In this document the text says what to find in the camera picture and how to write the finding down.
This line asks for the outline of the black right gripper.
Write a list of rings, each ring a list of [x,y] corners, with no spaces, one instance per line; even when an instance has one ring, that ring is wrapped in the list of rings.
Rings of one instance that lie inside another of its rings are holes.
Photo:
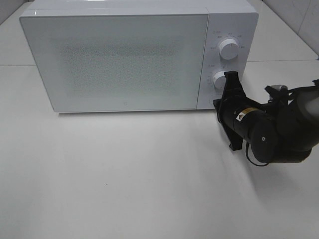
[[[268,141],[269,114],[245,98],[237,71],[225,72],[224,76],[223,99],[215,99],[213,105],[218,122],[230,141],[230,149],[241,150],[243,140],[252,142],[253,135],[260,136],[262,142]]]

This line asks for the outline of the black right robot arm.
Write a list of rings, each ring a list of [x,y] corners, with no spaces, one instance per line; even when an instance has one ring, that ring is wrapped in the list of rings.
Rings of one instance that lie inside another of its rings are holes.
[[[270,99],[261,104],[248,98],[238,73],[224,73],[222,97],[214,100],[217,118],[230,149],[251,150],[260,167],[272,163],[300,163],[319,143],[319,81],[288,89],[267,86]]]

